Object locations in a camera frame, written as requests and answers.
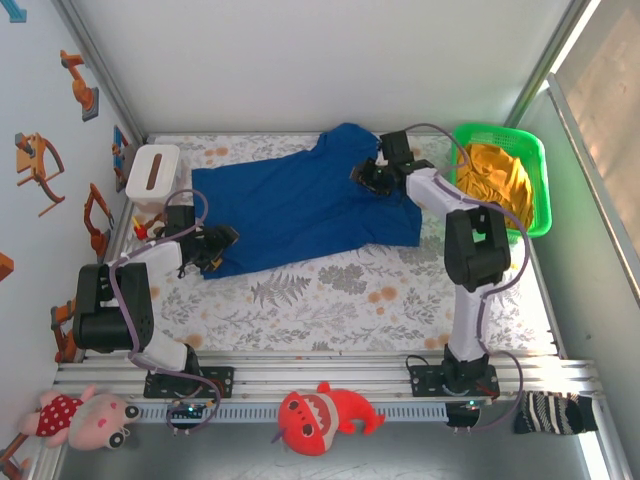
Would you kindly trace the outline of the blue orange machine wall sticker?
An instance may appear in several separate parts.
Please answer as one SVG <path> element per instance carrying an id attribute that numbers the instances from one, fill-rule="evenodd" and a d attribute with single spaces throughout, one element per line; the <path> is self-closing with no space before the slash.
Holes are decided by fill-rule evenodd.
<path id="1" fill-rule="evenodd" d="M 113 170 L 116 177 L 115 188 L 117 192 L 120 192 L 126 188 L 135 150 L 117 125 L 113 128 L 111 149 Z"/>

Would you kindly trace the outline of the yellow cloth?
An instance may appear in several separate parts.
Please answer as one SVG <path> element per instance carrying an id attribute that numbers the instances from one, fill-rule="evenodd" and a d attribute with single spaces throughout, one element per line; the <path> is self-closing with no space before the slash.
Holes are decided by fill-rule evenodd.
<path id="1" fill-rule="evenodd" d="M 457 170 L 456 187 L 477 200 L 499 204 L 528 229 L 534 220 L 534 190 L 521 160 L 489 144 L 468 144 L 465 151 L 469 162 Z"/>

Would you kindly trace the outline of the red shark plush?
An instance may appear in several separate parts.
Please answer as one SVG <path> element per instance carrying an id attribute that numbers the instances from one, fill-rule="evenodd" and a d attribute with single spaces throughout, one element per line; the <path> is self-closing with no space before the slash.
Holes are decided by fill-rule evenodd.
<path id="1" fill-rule="evenodd" d="M 333 444 L 337 433 L 351 435 L 357 422 L 363 424 L 363 434 L 371 435 L 385 423 L 386 416 L 361 394 L 351 390 L 333 389 L 321 382 L 315 392 L 291 392 L 281 402 L 278 430 L 272 443 L 283 442 L 295 453 L 322 456 Z"/>

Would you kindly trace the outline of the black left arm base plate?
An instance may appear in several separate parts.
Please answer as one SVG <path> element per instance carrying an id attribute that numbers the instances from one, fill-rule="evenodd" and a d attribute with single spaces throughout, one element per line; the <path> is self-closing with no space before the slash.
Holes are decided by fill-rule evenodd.
<path id="1" fill-rule="evenodd" d="M 202 367 L 200 373 L 217 386 L 223 398 L 232 396 L 235 373 L 233 367 Z M 214 390 L 200 381 L 148 372 L 143 397 L 148 399 L 213 398 Z"/>

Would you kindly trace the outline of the green plastic basket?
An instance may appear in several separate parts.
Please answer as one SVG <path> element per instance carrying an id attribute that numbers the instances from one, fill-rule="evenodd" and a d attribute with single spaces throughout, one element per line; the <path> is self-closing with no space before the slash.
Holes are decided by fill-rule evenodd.
<path id="1" fill-rule="evenodd" d="M 499 146 L 510 156 L 518 157 L 526 170 L 534 190 L 534 220 L 527 229 L 530 238 L 548 233 L 552 226 L 552 213 L 543 143 L 534 135 L 518 129 L 479 123 L 456 127 L 451 148 L 450 182 L 456 186 L 457 170 L 469 162 L 465 151 L 468 144 L 479 143 Z"/>

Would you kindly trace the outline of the floral tablecloth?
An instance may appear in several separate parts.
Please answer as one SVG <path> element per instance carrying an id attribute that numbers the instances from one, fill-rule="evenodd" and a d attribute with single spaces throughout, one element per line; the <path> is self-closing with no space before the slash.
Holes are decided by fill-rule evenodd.
<path id="1" fill-rule="evenodd" d="M 279 158 L 311 149 L 318 135 L 155 135 L 180 149 L 178 189 L 193 168 Z M 441 350 L 454 317 L 444 267 L 444 223 L 422 213 L 417 248 L 359 250 L 224 279 L 189 266 L 151 281 L 154 323 L 196 350 Z M 484 342 L 492 350 L 556 355 L 557 340 L 533 261 L 519 282 L 492 296 Z"/>

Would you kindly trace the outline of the small circuit board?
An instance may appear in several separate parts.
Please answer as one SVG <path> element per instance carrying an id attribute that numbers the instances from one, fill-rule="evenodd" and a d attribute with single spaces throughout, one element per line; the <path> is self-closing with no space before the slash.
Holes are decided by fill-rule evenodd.
<path id="1" fill-rule="evenodd" d="M 168 409 L 167 415 L 172 421 L 196 422 L 204 418 L 205 404 L 179 404 Z"/>
<path id="2" fill-rule="evenodd" d="M 494 403 L 490 397 L 481 399 L 462 398 L 457 401 L 447 402 L 446 409 L 448 413 L 462 414 L 463 412 L 479 413 L 483 408 L 489 407 Z"/>

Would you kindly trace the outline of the blue t-shirt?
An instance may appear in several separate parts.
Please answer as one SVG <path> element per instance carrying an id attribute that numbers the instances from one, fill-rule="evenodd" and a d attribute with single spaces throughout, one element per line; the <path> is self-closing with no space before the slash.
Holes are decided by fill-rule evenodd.
<path id="1" fill-rule="evenodd" d="M 377 196 L 350 178 L 377 150 L 373 133 L 345 123 L 310 150 L 193 170 L 195 211 L 205 226 L 230 226 L 239 235 L 203 277 L 259 272 L 367 244 L 418 246 L 420 208 L 400 192 Z"/>

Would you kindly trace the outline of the pink pig plush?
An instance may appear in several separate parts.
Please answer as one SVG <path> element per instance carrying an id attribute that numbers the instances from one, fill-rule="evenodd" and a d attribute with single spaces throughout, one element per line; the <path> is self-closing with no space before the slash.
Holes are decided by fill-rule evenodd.
<path id="1" fill-rule="evenodd" d="M 79 397 L 49 390 L 40 396 L 40 408 L 23 417 L 19 432 L 46 440 L 48 448 L 68 444 L 79 451 L 120 448 L 130 432 L 127 426 L 141 416 L 139 407 L 94 385 Z"/>

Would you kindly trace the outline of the black white striped sock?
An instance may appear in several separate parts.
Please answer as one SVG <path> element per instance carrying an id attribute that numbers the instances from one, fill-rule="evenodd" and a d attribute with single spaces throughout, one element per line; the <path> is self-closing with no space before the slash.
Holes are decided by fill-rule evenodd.
<path id="1" fill-rule="evenodd" d="M 515 434 L 579 435 L 598 430 L 590 397 L 573 393 L 525 392 L 514 419 Z"/>

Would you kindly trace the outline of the aluminium frame post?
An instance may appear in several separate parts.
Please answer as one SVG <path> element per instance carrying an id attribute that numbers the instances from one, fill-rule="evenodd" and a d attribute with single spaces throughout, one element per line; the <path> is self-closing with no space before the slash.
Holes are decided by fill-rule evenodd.
<path id="1" fill-rule="evenodd" d="M 103 52 L 74 0 L 50 0 L 50 2 L 65 24 L 81 55 L 88 61 L 89 69 L 92 71 L 98 85 L 103 89 L 118 119 L 122 121 L 132 139 L 138 145 L 145 144 L 148 134 L 141 127 L 140 122 L 129 107 L 118 82 L 112 75 Z"/>
<path id="2" fill-rule="evenodd" d="M 504 122 L 517 127 L 551 73 L 555 73 L 573 48 L 601 0 L 570 0 L 539 60 Z"/>

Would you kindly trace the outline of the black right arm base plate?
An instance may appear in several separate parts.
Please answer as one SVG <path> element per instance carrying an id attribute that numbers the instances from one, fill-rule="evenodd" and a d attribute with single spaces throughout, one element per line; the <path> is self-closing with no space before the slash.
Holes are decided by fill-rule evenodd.
<path id="1" fill-rule="evenodd" d="M 442 365 L 409 367 L 414 397 L 487 397 L 500 396 L 496 369 L 489 365 L 479 377 L 462 378 L 446 372 Z"/>

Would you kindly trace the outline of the aluminium rail frame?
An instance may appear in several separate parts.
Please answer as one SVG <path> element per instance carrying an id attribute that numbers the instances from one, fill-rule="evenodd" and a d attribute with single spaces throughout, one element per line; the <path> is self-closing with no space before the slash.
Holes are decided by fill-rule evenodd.
<path id="1" fill-rule="evenodd" d="M 374 402 L 410 401 L 405 352 L 200 352 L 203 366 L 234 369 L 233 402 L 279 402 L 291 391 L 313 389 L 322 381 L 356 391 Z M 519 359 L 527 390 L 604 395 L 595 363 L 556 356 Z M 58 368 L 53 386 L 79 394 L 96 385 L 130 399 L 143 393 L 146 372 L 122 354 L 89 354 L 81 363 Z"/>

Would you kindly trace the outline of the white tissue box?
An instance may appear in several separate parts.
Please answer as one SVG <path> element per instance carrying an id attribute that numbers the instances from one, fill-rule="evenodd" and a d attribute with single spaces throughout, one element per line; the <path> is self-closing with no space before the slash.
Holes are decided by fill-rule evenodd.
<path id="1" fill-rule="evenodd" d="M 144 145 L 134 156 L 125 193 L 137 208 L 159 213 L 175 190 L 180 150 L 176 145 Z"/>

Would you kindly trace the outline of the glass window pane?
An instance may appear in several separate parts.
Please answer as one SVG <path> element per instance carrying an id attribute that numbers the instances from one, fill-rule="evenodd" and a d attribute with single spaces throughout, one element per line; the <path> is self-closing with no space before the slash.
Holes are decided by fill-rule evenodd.
<path id="1" fill-rule="evenodd" d="M 547 95 L 566 156 L 551 158 L 555 294 L 640 320 L 640 0 L 597 0 Z"/>

